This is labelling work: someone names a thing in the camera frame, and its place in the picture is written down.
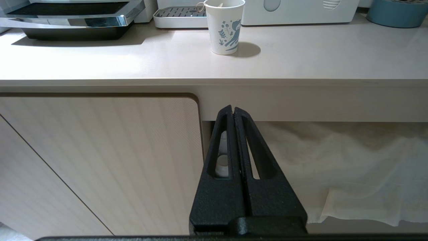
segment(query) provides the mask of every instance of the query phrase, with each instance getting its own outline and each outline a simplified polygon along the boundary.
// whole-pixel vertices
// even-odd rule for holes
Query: paper cup
[[[245,0],[205,0],[211,50],[216,54],[233,54],[238,50]]]

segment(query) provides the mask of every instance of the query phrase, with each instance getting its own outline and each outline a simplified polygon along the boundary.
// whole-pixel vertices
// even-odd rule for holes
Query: cabinet door
[[[1,116],[0,222],[30,239],[111,235]]]
[[[188,233],[203,166],[193,99],[2,97],[0,112],[114,235]]]

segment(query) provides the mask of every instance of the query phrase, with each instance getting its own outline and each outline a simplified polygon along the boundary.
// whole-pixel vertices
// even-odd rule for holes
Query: countertop
[[[428,86],[428,20],[397,29],[357,13],[349,24],[242,27],[238,52],[216,55],[208,30],[135,24],[121,39],[48,42],[0,36],[0,86]]]

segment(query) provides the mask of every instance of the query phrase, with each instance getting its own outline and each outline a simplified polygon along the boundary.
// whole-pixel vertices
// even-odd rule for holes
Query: blue container
[[[374,0],[367,20],[388,27],[419,27],[428,14],[428,0]]]

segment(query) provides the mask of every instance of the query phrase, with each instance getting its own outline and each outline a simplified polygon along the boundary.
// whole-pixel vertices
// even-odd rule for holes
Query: floor
[[[31,241],[31,239],[0,223],[0,241]]]

